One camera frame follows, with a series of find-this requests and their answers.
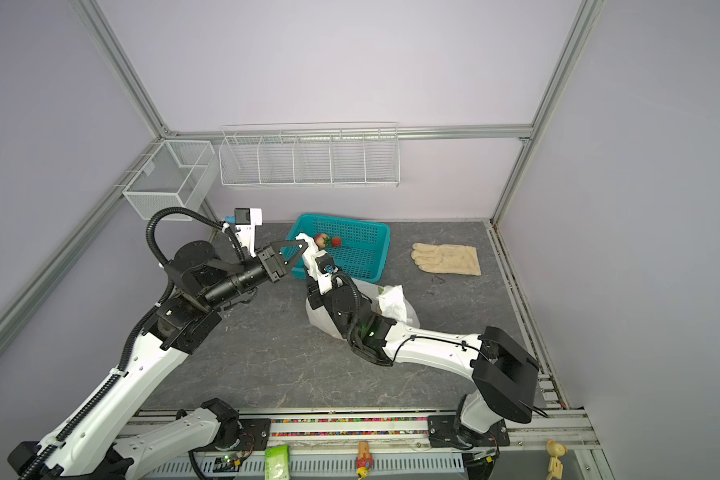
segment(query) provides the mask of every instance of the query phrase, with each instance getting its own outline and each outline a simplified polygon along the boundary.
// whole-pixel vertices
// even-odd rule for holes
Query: beige glove
[[[413,244],[411,258],[430,274],[480,275],[478,249],[473,246]]]

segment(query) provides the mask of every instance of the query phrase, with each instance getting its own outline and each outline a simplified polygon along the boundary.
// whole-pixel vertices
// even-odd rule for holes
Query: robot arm
[[[192,216],[228,233],[240,263],[222,261],[211,243],[202,240],[184,245],[168,261],[154,241],[154,229],[171,214]],[[475,383],[478,389],[457,411],[459,434],[448,445],[470,448],[472,434],[485,433],[501,418],[530,421],[539,367],[506,333],[487,327],[482,335],[453,335],[381,316],[371,311],[349,275],[305,234],[251,252],[258,224],[257,209],[236,209],[234,226],[179,207],[150,219],[147,243],[168,275],[166,292],[135,325],[120,362],[96,391],[40,442],[22,442],[12,451],[8,461],[20,480],[131,480],[194,448],[240,448],[246,434],[238,413],[218,398],[145,435],[116,437],[148,395],[221,321],[219,312],[234,301],[253,300],[258,285],[280,281],[302,256],[310,306],[326,309],[354,353],[380,366],[421,363]],[[298,250],[286,259],[280,251],[286,247]]]
[[[491,425],[508,418],[530,422],[539,364],[509,335],[487,326],[479,334],[450,334],[413,328],[373,312],[352,279],[336,267],[333,258],[319,250],[306,234],[303,255],[309,274],[307,291],[313,310],[325,308],[336,329],[354,353],[380,366],[414,362],[447,370],[474,382],[477,390],[460,406],[460,427],[483,434]]]
[[[239,264],[228,264],[211,243],[184,245],[168,261],[154,241],[160,218],[185,214],[230,235]],[[258,209],[236,209],[239,225],[218,224],[192,210],[168,208],[148,223],[147,243],[168,275],[156,303],[132,330],[120,363],[55,430],[39,442],[22,442],[8,457],[21,480],[38,478],[141,478],[155,467],[194,448],[235,448],[245,433],[234,408],[214,398],[189,415],[135,438],[116,439],[144,400],[221,321],[232,302],[250,302],[258,285],[276,283],[296,264],[306,243],[273,242],[250,251]],[[295,247],[286,259],[280,250]]]

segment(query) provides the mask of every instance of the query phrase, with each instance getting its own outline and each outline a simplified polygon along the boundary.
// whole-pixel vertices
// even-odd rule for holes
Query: black cable
[[[240,240],[238,240],[237,235],[235,235],[234,225],[231,225],[230,231],[227,233],[227,235],[232,241],[232,246],[235,247],[235,254],[237,254],[237,259],[240,260],[241,264],[244,263],[246,261],[246,255],[242,252],[242,245],[240,245]]]
[[[398,358],[398,352],[399,352],[400,349],[403,347],[403,345],[405,345],[405,343],[406,343],[407,341],[413,340],[414,338],[416,338],[416,335],[411,335],[411,336],[408,337],[407,339],[403,340],[403,341],[400,343],[400,345],[398,345],[398,349],[394,351],[394,357],[392,358],[392,363],[394,363],[394,359]]]
[[[542,410],[541,408],[537,407],[536,405],[528,405],[526,402],[522,402],[522,401],[520,401],[520,403],[522,403],[522,404],[523,404],[526,408],[528,408],[529,410],[538,413],[539,415],[541,415],[541,416],[544,417],[544,418],[549,418],[549,417],[550,417],[549,414],[547,414],[544,410]]]
[[[168,297],[173,292],[173,282],[168,280],[168,285],[166,286],[165,291],[163,292],[163,295],[160,297],[160,301],[158,303],[163,303],[166,300],[168,300]],[[136,341],[136,338],[139,336],[139,333],[141,332],[141,329],[144,328],[144,323],[146,323],[150,317],[154,314],[154,312],[157,311],[158,306],[154,305],[152,308],[150,308],[144,316],[141,317],[141,320],[139,320],[135,325],[134,328],[131,330],[130,334],[128,335],[128,338],[125,341],[125,345],[123,346],[123,351],[120,354],[120,361],[117,363],[117,369],[120,371],[124,371],[125,368],[128,366],[128,362],[130,360],[130,354],[134,351],[134,343]],[[102,398],[105,398],[106,394],[112,389],[112,387],[115,386],[115,384],[122,378],[121,375],[113,374],[110,378],[106,380],[106,382],[101,386],[98,391],[88,400],[83,407],[78,410],[78,412],[70,419],[65,425],[61,431],[56,435],[56,440],[60,443],[64,443],[64,441],[69,437],[69,435],[72,433],[73,430],[80,424],[80,422],[83,421],[83,419],[88,416],[88,414],[98,405],[98,403],[102,400]],[[21,474],[19,477],[19,480],[30,480],[33,476],[35,476],[36,473],[38,473],[38,470],[42,468],[42,465],[45,464],[45,461],[48,460],[48,457],[53,454],[58,447],[56,445],[48,445],[46,446],[40,454],[38,454],[37,457],[34,458],[31,464],[27,467],[26,470],[24,470],[24,473]]]
[[[197,465],[197,459],[195,458],[195,451],[190,450],[190,465],[192,466],[192,471],[197,475],[197,477],[200,480],[208,480],[208,477],[202,473],[202,470],[200,470],[200,466]]]
[[[472,349],[472,350],[476,351],[477,353],[479,353],[480,355],[482,355],[484,359],[490,361],[490,359],[488,358],[488,356],[485,355],[482,350],[480,350],[480,349],[477,348],[477,347],[473,347],[472,345],[468,345],[466,342],[463,342],[463,341],[462,341],[462,343],[459,343],[459,342],[452,342],[451,340],[443,340],[443,339],[435,338],[435,337],[433,337],[433,336],[411,335],[411,336],[408,337],[407,339],[403,340],[403,341],[400,343],[400,345],[398,345],[398,348],[394,351],[394,357],[392,358],[392,363],[394,363],[394,359],[398,358],[398,352],[400,351],[400,348],[401,348],[403,345],[405,345],[405,343],[406,343],[407,341],[413,340],[413,339],[437,340],[438,342],[450,343],[451,345],[457,345],[457,346],[460,346],[461,348],[464,348],[464,349]]]
[[[354,331],[358,320],[360,320],[360,290],[358,290],[355,282],[352,281],[352,278],[342,270],[339,270],[331,275],[331,284],[334,288],[338,288],[336,280],[341,280],[342,284],[349,286],[349,290],[352,292],[352,320],[347,328],[347,343],[350,347],[352,347],[355,345],[356,341],[360,340],[360,335]]]
[[[500,453],[499,453],[499,440],[496,439],[496,435],[494,435],[494,433],[493,433],[491,430],[488,430],[486,433],[489,434],[490,437],[494,440],[494,446],[496,446],[496,456],[494,456],[494,461],[495,461],[495,460],[497,460],[497,459],[499,458],[499,455],[500,455]]]
[[[157,258],[157,261],[163,266],[168,264],[168,259],[165,255],[163,255],[163,252],[160,251],[160,248],[157,246],[157,242],[155,242],[155,227],[157,227],[157,223],[160,222],[163,217],[173,214],[184,214],[218,230],[224,227],[223,224],[215,222],[210,218],[206,218],[189,208],[184,208],[183,206],[169,206],[168,208],[163,208],[161,211],[154,214],[152,218],[150,218],[150,221],[146,222],[146,244],[150,250],[152,250],[152,254],[155,258]]]

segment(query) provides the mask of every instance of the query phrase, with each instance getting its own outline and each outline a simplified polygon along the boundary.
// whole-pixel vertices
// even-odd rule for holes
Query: teal basket
[[[341,246],[328,246],[326,251],[352,278],[376,283],[382,278],[384,264],[389,250],[389,226],[350,220],[338,216],[304,214],[298,218],[288,233],[288,240],[295,240],[298,234],[314,237],[317,234],[338,236]],[[293,255],[296,248],[283,251],[285,256]],[[304,260],[299,260],[291,271],[296,278],[304,278]]]

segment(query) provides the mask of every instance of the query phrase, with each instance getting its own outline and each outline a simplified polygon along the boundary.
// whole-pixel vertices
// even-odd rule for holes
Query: green package
[[[289,480],[288,445],[268,448],[264,452],[264,479]]]

